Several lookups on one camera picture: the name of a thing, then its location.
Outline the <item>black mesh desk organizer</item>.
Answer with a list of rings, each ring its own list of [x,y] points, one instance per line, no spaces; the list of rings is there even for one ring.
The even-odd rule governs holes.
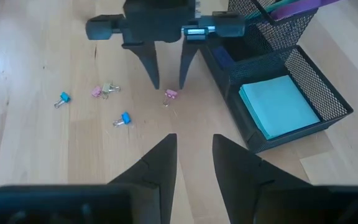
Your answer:
[[[259,10],[261,15],[251,20],[245,35],[212,38],[201,49],[247,148],[254,153],[323,131],[353,112],[347,101],[297,44],[317,10],[275,21],[264,10],[272,2],[229,0],[230,11],[248,16]],[[225,69],[219,67],[212,53],[219,46],[227,50],[235,61],[234,66]],[[266,81],[279,75],[290,76],[320,122],[269,140],[251,120],[249,110],[241,103],[239,89],[241,84]]]

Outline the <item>purple pink scissors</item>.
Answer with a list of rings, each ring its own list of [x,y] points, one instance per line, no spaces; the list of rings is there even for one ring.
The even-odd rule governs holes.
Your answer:
[[[270,16],[273,20],[281,20],[286,17],[293,16],[295,14],[300,14],[306,11],[313,9],[318,9],[319,7],[326,6],[338,2],[340,0],[298,0],[296,2],[286,4],[284,6],[275,9],[270,13]]]

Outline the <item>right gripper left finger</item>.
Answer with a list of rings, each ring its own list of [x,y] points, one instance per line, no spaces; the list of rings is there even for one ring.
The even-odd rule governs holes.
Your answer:
[[[177,135],[171,133],[110,181],[124,197],[118,224],[170,224],[176,179]]]

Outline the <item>pink binder clip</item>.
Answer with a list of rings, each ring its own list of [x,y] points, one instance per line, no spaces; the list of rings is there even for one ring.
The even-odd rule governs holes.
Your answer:
[[[92,92],[91,92],[92,96],[95,98],[102,98],[104,100],[108,99],[108,95],[105,94],[105,92],[103,91],[103,89],[100,86],[96,86]]]
[[[164,106],[169,106],[172,100],[178,97],[178,92],[174,90],[165,90],[165,99],[163,101]]]

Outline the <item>yellow binder clip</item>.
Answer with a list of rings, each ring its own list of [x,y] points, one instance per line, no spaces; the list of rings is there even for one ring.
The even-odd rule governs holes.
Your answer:
[[[112,92],[120,92],[121,87],[113,85],[112,83],[104,83],[103,87],[102,87],[102,92],[105,95],[108,95]]]

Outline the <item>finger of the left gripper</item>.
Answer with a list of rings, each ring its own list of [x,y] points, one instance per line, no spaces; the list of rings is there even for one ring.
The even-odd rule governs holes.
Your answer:
[[[122,48],[130,50],[142,62],[154,88],[160,88],[160,75],[158,70],[157,52],[154,42],[123,43]]]
[[[202,41],[184,40],[182,43],[181,60],[180,60],[180,74],[179,74],[179,88],[182,90],[185,86],[186,76],[191,65],[191,62],[196,55],[198,49],[202,46]]]

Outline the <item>teal eraser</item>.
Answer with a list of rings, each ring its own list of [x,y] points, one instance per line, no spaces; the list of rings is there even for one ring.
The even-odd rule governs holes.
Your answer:
[[[70,98],[69,94],[62,92],[60,95],[60,99],[56,103],[54,103],[54,107],[56,109],[59,109],[59,107],[61,107],[61,105],[67,104],[70,101],[71,101],[71,98]]]

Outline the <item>mint green sticky note pad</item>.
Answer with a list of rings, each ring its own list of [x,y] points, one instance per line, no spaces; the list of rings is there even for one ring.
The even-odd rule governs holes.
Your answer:
[[[320,122],[288,75],[243,84],[239,95],[266,139]]]

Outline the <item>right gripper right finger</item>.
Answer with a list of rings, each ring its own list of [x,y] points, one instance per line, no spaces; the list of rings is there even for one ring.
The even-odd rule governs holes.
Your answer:
[[[262,192],[309,187],[222,134],[213,135],[216,178],[231,224],[254,224]]]

